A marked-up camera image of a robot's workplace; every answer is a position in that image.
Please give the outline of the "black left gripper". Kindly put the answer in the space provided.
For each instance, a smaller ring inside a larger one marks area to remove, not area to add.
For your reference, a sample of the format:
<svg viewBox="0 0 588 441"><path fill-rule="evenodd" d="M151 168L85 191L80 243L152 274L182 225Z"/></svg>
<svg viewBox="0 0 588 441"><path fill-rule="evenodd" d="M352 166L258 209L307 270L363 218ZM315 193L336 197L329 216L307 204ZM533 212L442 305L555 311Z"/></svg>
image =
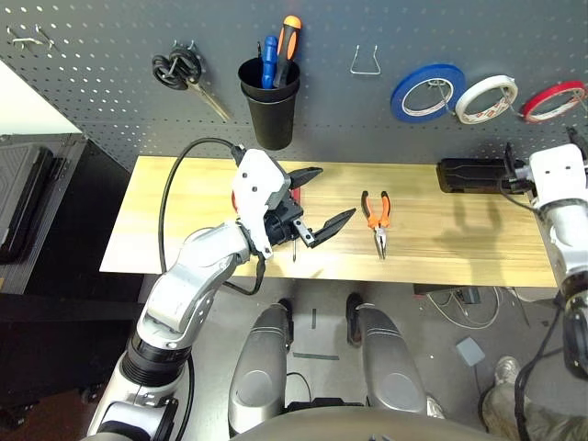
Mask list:
<svg viewBox="0 0 588 441"><path fill-rule="evenodd" d="M264 216L266 235L271 246L295 241L300 237L307 247L315 248L340 232L356 213L356 209L341 212L325 222L317 232L311 232L301 225L299 234L295 221L303 215L300 187L309 183L322 171L321 167L312 166L288 173L289 188L293 190L289 191L275 209L269 209Z"/></svg>

